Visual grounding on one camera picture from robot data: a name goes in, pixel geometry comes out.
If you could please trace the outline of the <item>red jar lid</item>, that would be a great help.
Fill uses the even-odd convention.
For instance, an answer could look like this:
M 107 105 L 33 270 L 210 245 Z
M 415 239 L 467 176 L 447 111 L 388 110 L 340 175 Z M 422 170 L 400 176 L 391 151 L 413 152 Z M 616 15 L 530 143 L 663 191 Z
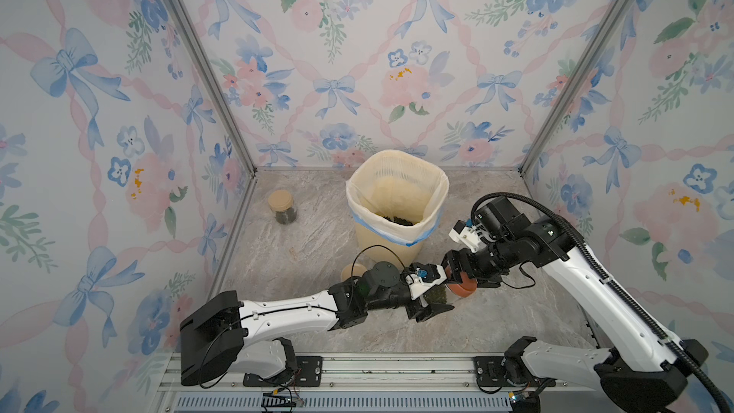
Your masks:
M 457 298 L 468 298 L 477 291 L 478 285 L 475 280 L 469 280 L 462 283 L 448 284 L 447 289 Z

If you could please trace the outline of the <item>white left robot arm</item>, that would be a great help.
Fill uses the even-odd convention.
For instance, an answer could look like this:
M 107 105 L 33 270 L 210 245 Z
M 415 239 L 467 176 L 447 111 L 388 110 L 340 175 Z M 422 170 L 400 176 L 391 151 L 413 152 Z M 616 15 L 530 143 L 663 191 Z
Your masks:
M 250 301 L 240 300 L 234 291 L 222 292 L 180 325 L 181 383 L 204 386 L 229 369 L 286 382 L 296 372 L 290 336 L 349 329 L 376 310 L 403 309 L 409 319 L 424 322 L 451 310 L 451 305 L 425 297 L 447 279 L 441 265 L 412 263 L 399 271 L 380 262 L 303 298 Z

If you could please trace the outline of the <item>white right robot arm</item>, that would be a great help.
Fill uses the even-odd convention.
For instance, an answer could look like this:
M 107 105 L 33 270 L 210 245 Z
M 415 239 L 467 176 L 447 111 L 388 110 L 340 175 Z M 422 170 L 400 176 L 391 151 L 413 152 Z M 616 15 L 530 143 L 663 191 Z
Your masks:
M 508 378 L 563 380 L 603 392 L 625 412 L 663 412 L 696 379 L 719 402 L 703 371 L 708 357 L 697 340 L 683 340 L 654 319 L 598 261 L 565 218 L 528 197 L 481 197 L 450 232 L 460 250 L 445 255 L 449 278 L 498 288 L 512 269 L 531 264 L 560 284 L 609 338 L 596 350 L 518 338 L 504 355 Z

